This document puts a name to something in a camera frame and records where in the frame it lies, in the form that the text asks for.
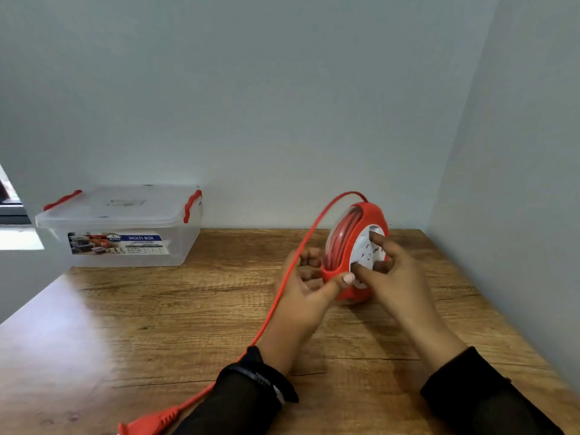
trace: red handle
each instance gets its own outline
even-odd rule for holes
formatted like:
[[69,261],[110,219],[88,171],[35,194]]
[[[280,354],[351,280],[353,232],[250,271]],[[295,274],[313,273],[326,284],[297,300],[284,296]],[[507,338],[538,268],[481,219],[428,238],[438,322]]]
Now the red handle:
[[189,197],[189,200],[187,200],[187,203],[185,203],[185,217],[183,217],[183,222],[185,224],[189,223],[189,210],[192,208],[193,202],[199,197],[202,197],[201,189],[196,190],[195,194]]
[[74,191],[72,194],[69,195],[65,195],[64,197],[60,197],[57,201],[55,201],[54,203],[51,203],[49,205],[44,206],[44,210],[48,211],[49,209],[54,208],[56,205],[59,205],[61,203],[64,203],[67,200],[70,200],[72,197],[76,197],[78,194],[80,194],[82,192],[82,190],[77,189],[76,191]]

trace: wooden table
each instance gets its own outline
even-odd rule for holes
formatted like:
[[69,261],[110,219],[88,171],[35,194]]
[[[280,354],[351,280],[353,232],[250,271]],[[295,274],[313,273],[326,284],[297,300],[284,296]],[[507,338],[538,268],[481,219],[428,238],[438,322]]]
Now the wooden table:
[[[0,326],[0,433],[112,435],[196,394],[255,335],[304,233],[205,230],[180,267],[69,270]],[[392,237],[424,265],[450,327],[579,434],[579,401],[428,237]],[[419,395],[425,379],[379,305],[333,307],[291,376],[301,402],[271,433],[448,433]]]

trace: person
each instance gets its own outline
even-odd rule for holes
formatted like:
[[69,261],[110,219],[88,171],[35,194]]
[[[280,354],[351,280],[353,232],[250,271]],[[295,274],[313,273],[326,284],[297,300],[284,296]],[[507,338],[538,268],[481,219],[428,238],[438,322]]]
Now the person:
[[[353,264],[352,273],[341,274],[325,285],[319,279],[321,250],[305,249],[262,338],[248,348],[240,362],[222,370],[213,391],[173,435],[265,434],[285,402],[298,401],[286,376],[338,293],[355,277],[372,288],[417,351],[430,374],[420,393],[454,432],[563,434],[474,347],[446,326],[421,265],[388,238],[371,233],[371,241],[383,248],[389,261],[375,263],[373,270]],[[294,253],[286,259],[276,287]]]

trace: white wall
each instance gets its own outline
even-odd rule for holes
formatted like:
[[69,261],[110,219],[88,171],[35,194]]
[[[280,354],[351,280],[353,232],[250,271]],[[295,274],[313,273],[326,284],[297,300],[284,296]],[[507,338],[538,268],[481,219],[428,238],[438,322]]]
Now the white wall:
[[500,0],[429,235],[580,392],[580,0]]
[[[424,227],[496,4],[2,0],[0,162],[33,214],[194,182],[211,227],[306,227],[351,189]],[[5,311],[66,268],[46,246],[0,259]]]

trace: transparent plastic container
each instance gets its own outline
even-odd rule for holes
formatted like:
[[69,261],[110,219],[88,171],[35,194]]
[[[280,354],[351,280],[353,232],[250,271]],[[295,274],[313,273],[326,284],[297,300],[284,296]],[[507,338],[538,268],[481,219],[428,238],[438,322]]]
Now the transparent plastic container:
[[129,185],[65,198],[37,215],[36,224],[69,250],[77,267],[178,266],[202,216],[198,186]]

